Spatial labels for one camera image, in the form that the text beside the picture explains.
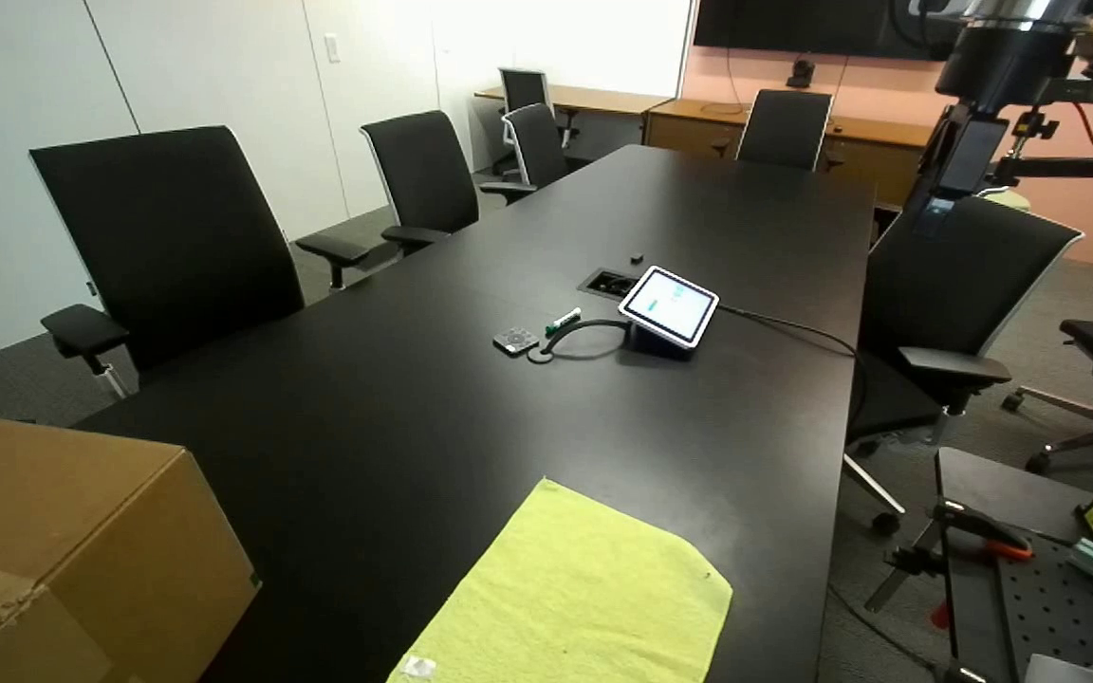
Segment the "cardboard box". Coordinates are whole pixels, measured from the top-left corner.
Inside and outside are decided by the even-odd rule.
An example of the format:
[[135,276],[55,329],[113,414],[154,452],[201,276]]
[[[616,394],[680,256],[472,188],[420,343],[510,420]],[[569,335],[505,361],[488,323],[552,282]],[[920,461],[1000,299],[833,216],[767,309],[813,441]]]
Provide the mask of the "cardboard box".
[[0,421],[0,682],[195,680],[256,589],[188,450]]

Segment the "light switch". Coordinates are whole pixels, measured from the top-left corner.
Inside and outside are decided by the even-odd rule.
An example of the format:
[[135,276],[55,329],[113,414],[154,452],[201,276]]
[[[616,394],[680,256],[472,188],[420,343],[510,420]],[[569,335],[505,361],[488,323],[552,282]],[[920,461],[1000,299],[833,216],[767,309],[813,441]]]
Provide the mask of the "light switch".
[[322,34],[322,43],[327,45],[327,61],[331,61],[333,64],[340,63],[340,47],[334,34]]

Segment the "black table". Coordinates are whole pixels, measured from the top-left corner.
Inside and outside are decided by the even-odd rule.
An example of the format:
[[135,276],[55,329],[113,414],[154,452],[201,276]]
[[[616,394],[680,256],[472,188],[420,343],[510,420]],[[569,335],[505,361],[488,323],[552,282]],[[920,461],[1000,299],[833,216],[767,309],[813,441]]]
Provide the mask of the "black table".
[[[1066,542],[1082,535],[1074,508],[1089,503],[1092,493],[956,449],[939,449],[936,472],[942,496],[999,521]],[[990,683],[1010,682],[1015,679],[1001,587],[996,561],[982,553],[983,545],[977,537],[960,531],[944,535],[951,651]]]
[[611,329],[548,366],[491,339],[615,315],[583,278],[659,263],[853,342],[872,203],[837,178],[624,148],[79,428],[190,446],[265,579],[207,679],[385,679],[545,476],[722,572],[709,680],[811,680],[851,360],[725,313],[690,363],[615,351]]

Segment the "tablet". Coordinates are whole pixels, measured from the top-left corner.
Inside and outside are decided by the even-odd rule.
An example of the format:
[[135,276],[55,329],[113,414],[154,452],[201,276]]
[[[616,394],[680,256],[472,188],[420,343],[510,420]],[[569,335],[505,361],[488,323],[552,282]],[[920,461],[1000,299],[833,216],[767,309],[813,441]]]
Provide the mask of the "tablet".
[[619,311],[682,349],[694,349],[717,306],[714,291],[651,267],[619,304]]

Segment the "chair caster wheel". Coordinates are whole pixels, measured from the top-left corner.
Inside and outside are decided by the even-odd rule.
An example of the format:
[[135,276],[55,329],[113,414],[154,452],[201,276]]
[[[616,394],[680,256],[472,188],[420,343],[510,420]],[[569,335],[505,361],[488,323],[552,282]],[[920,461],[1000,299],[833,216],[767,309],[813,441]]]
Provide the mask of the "chair caster wheel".
[[880,449],[880,441],[863,441],[854,450],[854,457],[869,458],[872,455],[875,455],[875,450],[878,449]]
[[1023,466],[1023,470],[1032,472],[1032,474],[1045,474],[1050,463],[1051,459],[1048,457],[1048,454],[1036,454],[1027,458],[1027,463]]
[[902,518],[894,514],[878,514],[871,520],[871,530],[880,535],[892,535],[902,530]]
[[1008,413],[1016,412],[1021,405],[1023,405],[1023,393],[1011,393],[1002,399],[1002,410]]

